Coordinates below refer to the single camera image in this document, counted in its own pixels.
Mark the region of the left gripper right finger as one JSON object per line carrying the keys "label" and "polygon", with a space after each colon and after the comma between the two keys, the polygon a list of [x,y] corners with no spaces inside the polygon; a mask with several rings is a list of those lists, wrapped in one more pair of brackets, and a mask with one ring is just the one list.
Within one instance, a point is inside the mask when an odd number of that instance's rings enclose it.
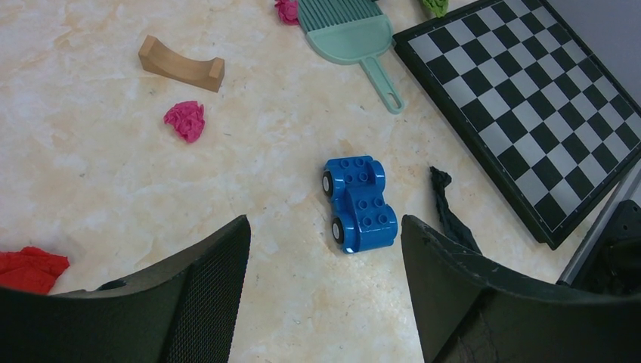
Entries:
{"label": "left gripper right finger", "polygon": [[640,297],[513,271],[415,216],[401,247],[426,362],[638,362]]}

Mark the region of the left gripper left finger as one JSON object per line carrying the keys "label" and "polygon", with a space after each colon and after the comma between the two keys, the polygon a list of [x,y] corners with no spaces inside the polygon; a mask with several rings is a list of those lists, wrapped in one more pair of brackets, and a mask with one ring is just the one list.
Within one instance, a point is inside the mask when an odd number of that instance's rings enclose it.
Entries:
{"label": "left gripper left finger", "polygon": [[241,215],[93,291],[1,291],[3,362],[226,362],[249,259]]}

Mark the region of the black paper scrap long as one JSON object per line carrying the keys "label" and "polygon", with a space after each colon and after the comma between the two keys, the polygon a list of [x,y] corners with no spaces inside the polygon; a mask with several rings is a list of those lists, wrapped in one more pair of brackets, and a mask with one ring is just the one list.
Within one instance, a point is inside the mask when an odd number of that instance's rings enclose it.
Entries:
{"label": "black paper scrap long", "polygon": [[436,210],[445,236],[481,255],[482,252],[470,229],[450,209],[445,189],[452,182],[451,176],[434,166],[431,166],[429,171],[432,190],[435,195]]}

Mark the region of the pink paper scrap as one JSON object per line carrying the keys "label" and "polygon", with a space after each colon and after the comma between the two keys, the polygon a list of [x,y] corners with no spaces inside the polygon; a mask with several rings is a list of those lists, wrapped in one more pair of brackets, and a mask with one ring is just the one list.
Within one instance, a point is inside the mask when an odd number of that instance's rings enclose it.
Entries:
{"label": "pink paper scrap", "polygon": [[282,23],[289,26],[298,26],[298,2],[296,0],[276,0],[274,7]]}
{"label": "pink paper scrap", "polygon": [[165,124],[188,144],[197,141],[205,127],[204,106],[197,101],[184,101],[171,107],[163,117]]}

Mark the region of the green paper scrap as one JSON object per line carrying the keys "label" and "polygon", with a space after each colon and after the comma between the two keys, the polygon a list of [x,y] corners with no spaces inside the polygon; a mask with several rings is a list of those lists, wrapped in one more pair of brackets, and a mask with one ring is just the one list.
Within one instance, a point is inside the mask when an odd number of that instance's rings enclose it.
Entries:
{"label": "green paper scrap", "polygon": [[443,17],[447,14],[449,1],[448,0],[421,0],[423,6],[431,11],[437,18]]}

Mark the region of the green plastic hand brush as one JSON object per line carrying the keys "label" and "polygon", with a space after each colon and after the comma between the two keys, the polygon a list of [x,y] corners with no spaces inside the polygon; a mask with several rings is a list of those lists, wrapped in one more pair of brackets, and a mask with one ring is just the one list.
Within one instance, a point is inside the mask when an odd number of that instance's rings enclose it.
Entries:
{"label": "green plastic hand brush", "polygon": [[298,19],[311,48],[339,65],[359,64],[387,110],[404,102],[379,61],[392,44],[392,24],[374,1],[301,0]]}

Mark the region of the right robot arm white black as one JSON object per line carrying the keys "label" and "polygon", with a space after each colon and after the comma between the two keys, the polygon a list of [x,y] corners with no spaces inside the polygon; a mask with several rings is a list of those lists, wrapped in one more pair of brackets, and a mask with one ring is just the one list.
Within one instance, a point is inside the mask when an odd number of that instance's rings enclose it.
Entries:
{"label": "right robot arm white black", "polygon": [[640,206],[635,201],[618,204],[571,287],[612,296],[640,292]]}

